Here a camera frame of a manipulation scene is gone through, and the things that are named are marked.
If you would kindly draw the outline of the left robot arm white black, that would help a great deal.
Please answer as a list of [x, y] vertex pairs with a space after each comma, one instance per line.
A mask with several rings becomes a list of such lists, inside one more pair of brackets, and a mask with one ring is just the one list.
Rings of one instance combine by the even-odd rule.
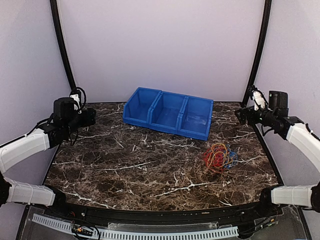
[[87, 108], [64, 117], [52, 113], [27, 134], [0, 146], [0, 204], [22, 203], [50, 206], [60, 218], [67, 218], [70, 206], [55, 199], [58, 192], [51, 187], [19, 182], [4, 176], [10, 168], [27, 158], [60, 145], [63, 141], [74, 144], [71, 134], [96, 123], [96, 110]]

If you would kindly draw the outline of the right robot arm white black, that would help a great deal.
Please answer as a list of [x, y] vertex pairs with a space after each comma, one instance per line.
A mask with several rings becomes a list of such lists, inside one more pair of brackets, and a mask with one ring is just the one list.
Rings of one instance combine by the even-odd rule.
[[[296, 116], [276, 115], [275, 110], [255, 109], [254, 106], [238, 109], [234, 112], [240, 124], [254, 126], [261, 124], [300, 150], [307, 159], [320, 169], [320, 139]], [[255, 205], [255, 213], [266, 217], [275, 205], [293, 205], [320, 211], [320, 185], [278, 186], [265, 188], [260, 202]]]

